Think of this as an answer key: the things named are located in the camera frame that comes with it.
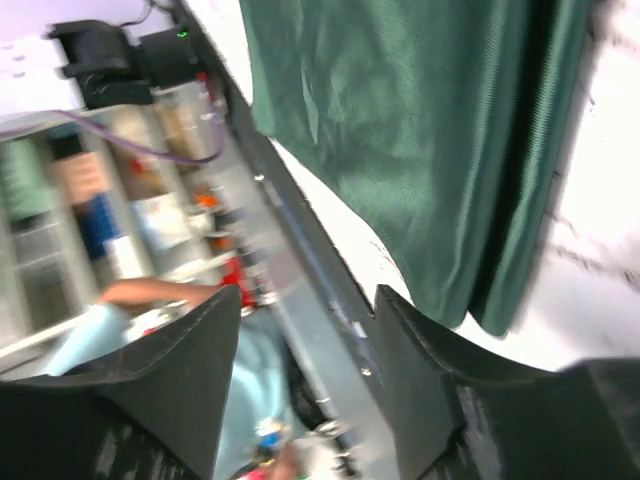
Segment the person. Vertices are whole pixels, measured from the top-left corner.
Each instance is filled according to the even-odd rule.
[[[173,283],[154,278],[119,280],[108,287],[85,313],[86,318],[64,339],[43,374],[62,375],[126,343],[124,333],[133,316],[158,302],[184,301],[194,308],[214,295],[215,286]],[[290,406],[283,361],[284,339],[268,311],[243,319],[238,337],[227,405],[222,421],[214,480],[228,480],[250,464],[256,427],[274,419],[304,432]],[[297,479],[297,458],[291,445],[264,472],[267,480]]]

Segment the light blue shirt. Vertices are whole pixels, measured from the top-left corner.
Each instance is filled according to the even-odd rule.
[[[111,305],[93,305],[60,344],[42,373],[62,375],[71,368],[123,347],[127,314]],[[302,432],[291,409],[284,339],[268,310],[258,310],[240,326],[227,406],[222,421],[214,480],[227,480],[251,461],[255,429],[274,418]]]

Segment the person's arm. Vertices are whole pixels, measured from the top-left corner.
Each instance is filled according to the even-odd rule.
[[[126,310],[135,310],[155,302],[185,301],[196,307],[218,291],[219,287],[174,283],[155,278],[118,280],[100,296],[100,303],[109,303]]]

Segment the black wire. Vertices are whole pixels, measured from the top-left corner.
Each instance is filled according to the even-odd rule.
[[[145,9],[142,12],[140,18],[138,20],[133,20],[131,22],[125,22],[123,24],[118,25],[118,27],[120,28],[125,28],[125,27],[133,27],[135,25],[140,25],[141,23],[143,23],[144,21],[147,20],[147,18],[149,18],[149,15],[151,15],[151,12],[153,11],[154,7],[158,7],[160,8],[160,10],[165,9],[165,7],[161,7],[160,5],[158,5],[156,3],[156,0],[146,0],[145,2]]]

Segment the dark green fabric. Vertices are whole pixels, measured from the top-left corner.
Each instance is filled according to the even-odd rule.
[[[589,5],[241,0],[256,124],[373,228],[422,313],[455,327],[469,309],[503,334],[532,267]]]

